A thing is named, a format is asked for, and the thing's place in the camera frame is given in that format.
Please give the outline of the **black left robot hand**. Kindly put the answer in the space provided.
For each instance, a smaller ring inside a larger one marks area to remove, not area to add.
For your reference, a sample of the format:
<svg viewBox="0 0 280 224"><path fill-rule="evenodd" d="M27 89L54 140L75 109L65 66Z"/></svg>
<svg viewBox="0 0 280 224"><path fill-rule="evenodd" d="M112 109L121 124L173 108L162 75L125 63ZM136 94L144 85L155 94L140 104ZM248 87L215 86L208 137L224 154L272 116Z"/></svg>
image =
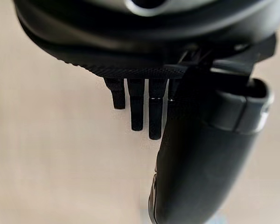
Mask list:
<svg viewBox="0 0 280 224"><path fill-rule="evenodd" d="M280 0L16 0L27 36L102 77L131 128L161 140L148 200L154 224L204 224L263 129L270 88L251 78L272 57Z"/></svg>

